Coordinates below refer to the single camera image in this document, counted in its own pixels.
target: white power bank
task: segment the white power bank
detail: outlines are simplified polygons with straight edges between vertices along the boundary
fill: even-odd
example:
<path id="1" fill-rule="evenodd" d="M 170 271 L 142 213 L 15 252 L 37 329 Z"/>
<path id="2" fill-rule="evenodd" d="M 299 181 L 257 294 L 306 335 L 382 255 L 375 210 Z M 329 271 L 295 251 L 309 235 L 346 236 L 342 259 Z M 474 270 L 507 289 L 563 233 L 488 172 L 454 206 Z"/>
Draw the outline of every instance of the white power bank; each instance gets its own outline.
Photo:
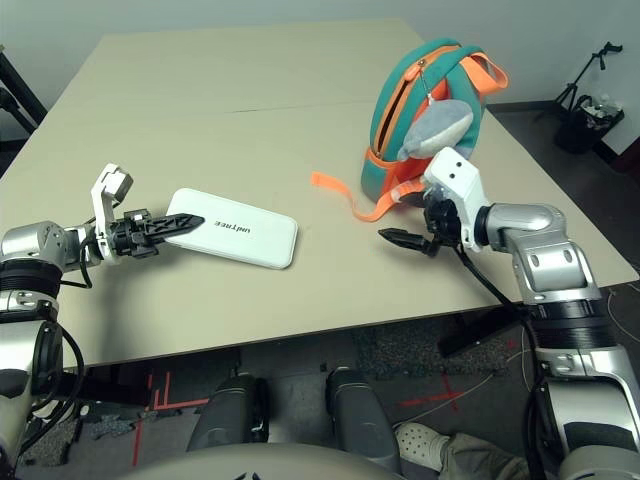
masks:
<path id="1" fill-rule="evenodd" d="M 167 215 L 190 213 L 205 219 L 195 230 L 167 238 L 178 247 L 268 268 L 286 268 L 293 258 L 298 224 L 285 215 L 181 188 Z"/>

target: beige tabletop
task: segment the beige tabletop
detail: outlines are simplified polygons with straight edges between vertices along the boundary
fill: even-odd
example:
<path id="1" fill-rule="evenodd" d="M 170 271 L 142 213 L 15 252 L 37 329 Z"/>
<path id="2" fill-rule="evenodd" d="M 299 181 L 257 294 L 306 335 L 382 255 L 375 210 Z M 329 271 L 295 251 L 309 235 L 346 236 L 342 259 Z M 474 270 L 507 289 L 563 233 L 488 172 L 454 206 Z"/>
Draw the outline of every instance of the beige tabletop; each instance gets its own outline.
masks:
<path id="1" fill-rule="evenodd" d="M 435 259 L 376 231 L 424 232 L 418 209 L 377 223 L 309 184 L 312 170 L 359 192 L 375 100 L 421 39 L 402 21 L 291 24 L 106 36 L 0 182 L 0 231 L 92 216 L 89 189 L 108 162 L 134 177 L 118 212 L 166 212 L 191 187 L 290 215 L 292 265 L 268 270 L 173 248 L 90 271 L 63 287 L 59 319 L 90 364 L 241 344 L 496 303 L 448 251 Z M 496 119 L 471 158 L 487 195 L 563 210 L 601 286 L 634 270 Z M 362 208 L 371 202 L 360 195 Z M 474 255 L 513 300 L 510 257 Z M 76 273 L 70 278 L 78 278 Z M 67 364 L 73 364 L 66 355 Z"/>

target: black cable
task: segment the black cable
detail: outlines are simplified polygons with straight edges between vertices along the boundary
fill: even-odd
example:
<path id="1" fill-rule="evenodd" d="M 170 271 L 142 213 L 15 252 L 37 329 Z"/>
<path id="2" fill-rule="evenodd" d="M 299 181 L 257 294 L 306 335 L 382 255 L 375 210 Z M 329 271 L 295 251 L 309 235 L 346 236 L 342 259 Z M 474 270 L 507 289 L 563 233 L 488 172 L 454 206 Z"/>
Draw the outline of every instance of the black cable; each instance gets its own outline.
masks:
<path id="1" fill-rule="evenodd" d="M 80 242 L 80 273 L 82 273 L 82 278 L 84 279 L 84 284 L 78 282 L 71 282 L 69 280 L 62 280 L 60 282 L 61 285 L 68 285 L 70 287 L 78 287 L 78 288 L 91 288 L 93 287 L 93 282 L 89 277 L 89 272 L 87 271 L 87 257 L 85 255 L 85 248 L 89 246 L 90 243 L 95 241 L 95 237 L 93 235 L 85 237 L 82 242 Z"/>
<path id="2" fill-rule="evenodd" d="M 527 403 L 524 409 L 524 416 L 522 420 L 522 442 L 525 449 L 525 455 L 527 458 L 527 464 L 529 466 L 529 473 L 532 480 L 543 480 L 546 478 L 544 473 L 544 466 L 542 464 L 542 458 L 537 446 L 537 412 L 536 412 L 536 400 L 535 392 L 540 388 L 544 381 L 544 376 L 540 370 L 538 363 L 538 355 L 536 353 L 536 343 L 531 325 L 527 321 L 527 318 L 522 314 L 511 300 L 509 300 L 498 288 L 491 283 L 491 281 L 485 277 L 480 270 L 471 261 L 469 256 L 465 253 L 462 245 L 458 248 L 453 248 L 462 264 L 473 274 L 474 277 L 489 290 L 504 307 L 515 315 L 522 327 L 524 328 L 527 338 L 529 340 L 529 351 L 531 353 L 531 360 L 533 363 L 533 369 L 535 372 L 535 382 L 531 389 L 531 393 L 527 397 Z"/>
<path id="3" fill-rule="evenodd" d="M 511 312 L 517 311 L 516 306 L 513 304 L 513 302 L 509 300 L 500 290 L 498 290 L 496 286 L 480 272 L 480 270 L 478 270 L 469 256 L 465 253 L 462 245 L 460 245 L 460 249 L 454 248 L 453 250 L 458 255 L 458 258 L 460 258 L 462 264 L 467 267 L 467 269 L 473 274 L 473 276 L 476 277 L 487 290 L 489 290 L 498 300 L 500 300 L 500 303 L 502 303 Z"/>
<path id="4" fill-rule="evenodd" d="M 34 406 L 31 407 L 32 413 L 40 410 L 41 408 L 46 407 L 51 402 L 51 400 L 54 399 L 54 397 L 58 393 L 58 388 L 60 387 L 61 381 L 62 381 L 62 372 L 57 372 L 55 382 L 51 387 L 51 391 L 40 403 L 36 403 Z"/>
<path id="5" fill-rule="evenodd" d="M 56 423 L 58 423 L 58 421 L 62 418 L 62 416 L 65 413 L 67 413 L 67 410 L 69 410 L 73 406 L 73 404 L 76 401 L 76 397 L 78 396 L 78 393 L 80 393 L 80 389 L 82 388 L 82 381 L 84 380 L 84 359 L 82 358 L 82 352 L 80 351 L 80 347 L 78 346 L 76 341 L 73 339 L 71 334 L 67 332 L 62 327 L 62 325 L 60 325 L 60 329 L 62 330 L 62 337 L 67 341 L 67 343 L 71 347 L 71 350 L 73 351 L 74 356 L 76 357 L 76 364 L 77 364 L 77 370 L 78 370 L 76 381 L 73 384 L 71 393 L 69 393 L 69 398 L 65 400 L 62 407 L 51 416 L 51 419 L 49 420 L 48 423 L 46 423 L 40 430 L 38 430 L 35 434 L 33 434 L 31 438 L 29 438 L 28 440 L 25 440 L 25 442 L 22 444 L 22 447 L 20 447 L 20 455 L 22 455 L 29 448 L 31 448 L 49 430 L 51 430 Z"/>

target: gray plush toy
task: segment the gray plush toy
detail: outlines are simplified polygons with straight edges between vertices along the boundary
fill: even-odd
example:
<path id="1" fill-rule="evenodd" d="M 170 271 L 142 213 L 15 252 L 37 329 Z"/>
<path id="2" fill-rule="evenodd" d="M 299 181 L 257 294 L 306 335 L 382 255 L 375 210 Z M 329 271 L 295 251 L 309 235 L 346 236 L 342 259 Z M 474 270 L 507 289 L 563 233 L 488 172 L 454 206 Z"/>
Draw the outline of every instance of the gray plush toy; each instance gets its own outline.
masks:
<path id="1" fill-rule="evenodd" d="M 431 158 L 444 147 L 455 148 L 473 121 L 471 107 L 462 100 L 430 99 L 427 108 L 409 128 L 398 161 L 411 158 Z M 458 152 L 465 158 L 470 149 Z"/>

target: silver robot arm segment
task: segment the silver robot arm segment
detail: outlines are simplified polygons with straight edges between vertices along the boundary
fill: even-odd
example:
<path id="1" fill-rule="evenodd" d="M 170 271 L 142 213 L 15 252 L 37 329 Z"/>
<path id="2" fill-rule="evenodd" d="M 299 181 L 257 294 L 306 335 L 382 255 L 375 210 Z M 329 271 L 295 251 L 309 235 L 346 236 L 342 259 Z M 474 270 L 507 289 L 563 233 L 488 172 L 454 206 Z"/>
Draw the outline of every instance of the silver robot arm segment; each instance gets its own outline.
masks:
<path id="1" fill-rule="evenodd" d="M 63 229 L 39 222 L 9 230 L 0 242 L 0 478 L 13 477 L 32 405 L 55 394 L 62 373 L 62 338 L 68 334 L 57 323 L 60 286 L 91 288 L 87 268 L 102 260 L 118 264 L 125 255 L 157 255 L 156 245 L 166 237 L 204 222 L 190 214 L 151 218 L 147 210 L 116 220 L 115 202 L 124 200 L 132 183 L 128 173 L 108 164 L 91 189 L 95 224 L 92 219 Z M 62 280 L 78 269 L 85 284 Z"/>
<path id="2" fill-rule="evenodd" d="M 626 350 L 614 339 L 587 258 L 567 236 L 562 212 L 549 205 L 489 205 L 478 170 L 452 149 L 436 155 L 425 179 L 436 201 L 455 204 L 462 245 L 512 255 L 544 373 L 536 392 L 544 442 L 567 459 L 587 446 L 592 452 L 616 447 L 637 455 L 638 382 Z M 608 471 L 606 455 L 580 458 L 592 459 L 586 467 L 592 473 Z M 637 467 L 638 457 L 631 458 Z M 575 461 L 570 465 L 566 478 L 584 473 L 584 464 L 578 464 L 582 470 Z"/>

